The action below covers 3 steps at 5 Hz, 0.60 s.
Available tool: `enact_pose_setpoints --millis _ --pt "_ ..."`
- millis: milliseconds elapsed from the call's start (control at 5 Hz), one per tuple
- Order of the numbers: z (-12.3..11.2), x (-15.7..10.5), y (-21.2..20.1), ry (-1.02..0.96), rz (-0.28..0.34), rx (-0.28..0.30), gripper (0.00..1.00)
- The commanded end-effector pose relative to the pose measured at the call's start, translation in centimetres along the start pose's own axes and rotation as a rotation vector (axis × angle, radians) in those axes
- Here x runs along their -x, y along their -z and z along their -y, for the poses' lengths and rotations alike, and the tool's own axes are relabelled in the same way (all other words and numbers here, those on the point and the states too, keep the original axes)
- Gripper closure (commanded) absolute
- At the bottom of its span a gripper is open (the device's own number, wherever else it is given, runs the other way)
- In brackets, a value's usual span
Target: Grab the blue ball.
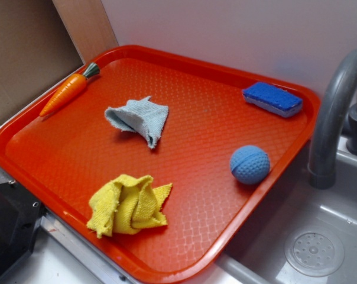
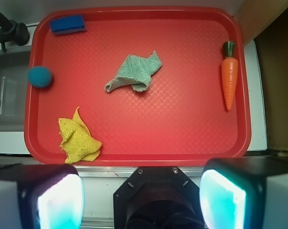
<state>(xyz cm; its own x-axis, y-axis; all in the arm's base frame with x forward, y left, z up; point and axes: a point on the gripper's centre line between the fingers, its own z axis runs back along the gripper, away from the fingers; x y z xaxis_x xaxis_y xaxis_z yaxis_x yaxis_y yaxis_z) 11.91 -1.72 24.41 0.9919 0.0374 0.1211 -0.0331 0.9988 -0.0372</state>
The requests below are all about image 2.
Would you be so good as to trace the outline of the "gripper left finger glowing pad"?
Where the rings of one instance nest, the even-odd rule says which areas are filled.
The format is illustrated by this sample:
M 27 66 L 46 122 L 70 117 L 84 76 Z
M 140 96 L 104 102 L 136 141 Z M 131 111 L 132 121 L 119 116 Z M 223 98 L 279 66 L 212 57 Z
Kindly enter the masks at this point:
M 74 166 L 0 165 L 0 229 L 78 229 L 83 211 Z

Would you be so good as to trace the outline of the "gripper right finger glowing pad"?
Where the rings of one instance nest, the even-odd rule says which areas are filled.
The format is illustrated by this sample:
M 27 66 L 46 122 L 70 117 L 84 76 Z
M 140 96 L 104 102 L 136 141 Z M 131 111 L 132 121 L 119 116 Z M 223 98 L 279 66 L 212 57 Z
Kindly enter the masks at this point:
M 288 157 L 211 159 L 199 187 L 210 229 L 288 229 Z

